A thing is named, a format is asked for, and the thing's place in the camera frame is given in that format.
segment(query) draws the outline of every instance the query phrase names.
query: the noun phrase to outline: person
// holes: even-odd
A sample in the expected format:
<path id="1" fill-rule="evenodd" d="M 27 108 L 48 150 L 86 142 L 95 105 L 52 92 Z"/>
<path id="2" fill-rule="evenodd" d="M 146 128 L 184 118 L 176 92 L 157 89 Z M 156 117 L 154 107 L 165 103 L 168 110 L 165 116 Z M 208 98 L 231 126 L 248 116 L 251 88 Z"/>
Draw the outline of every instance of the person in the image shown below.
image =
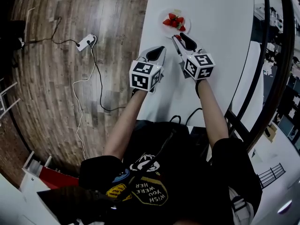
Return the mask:
<path id="1" fill-rule="evenodd" d="M 229 138 L 208 81 L 196 84 L 195 96 L 202 105 L 212 165 L 199 158 L 186 126 L 136 123 L 146 95 L 138 90 L 132 96 L 104 155 L 81 164 L 81 187 L 122 200 L 105 224 L 250 224 L 262 195 L 259 178 L 243 142 Z"/>

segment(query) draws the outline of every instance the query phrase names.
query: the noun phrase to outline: wooden plank floor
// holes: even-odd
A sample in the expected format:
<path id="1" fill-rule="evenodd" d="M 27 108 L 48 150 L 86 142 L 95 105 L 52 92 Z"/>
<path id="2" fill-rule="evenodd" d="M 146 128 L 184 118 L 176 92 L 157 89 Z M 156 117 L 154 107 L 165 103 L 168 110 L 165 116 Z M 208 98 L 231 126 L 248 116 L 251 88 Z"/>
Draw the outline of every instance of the wooden plank floor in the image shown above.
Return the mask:
<path id="1" fill-rule="evenodd" d="M 59 16 L 56 42 L 77 42 L 92 33 L 103 82 L 102 104 L 125 106 L 130 98 L 128 71 L 138 56 L 148 0 L 16 0 L 12 20 L 27 21 L 25 41 L 50 38 Z M 19 68 L 11 80 L 18 86 L 10 102 L 21 98 L 13 113 L 29 147 L 45 161 L 78 172 L 83 150 L 76 130 L 80 110 L 72 83 L 87 79 L 93 68 L 90 48 L 79 52 L 75 43 L 51 41 L 28 44 L 16 54 Z M 102 155 L 107 136 L 122 109 L 100 107 L 100 78 L 95 70 L 88 82 L 75 85 L 83 118 L 79 135 L 86 157 Z"/>

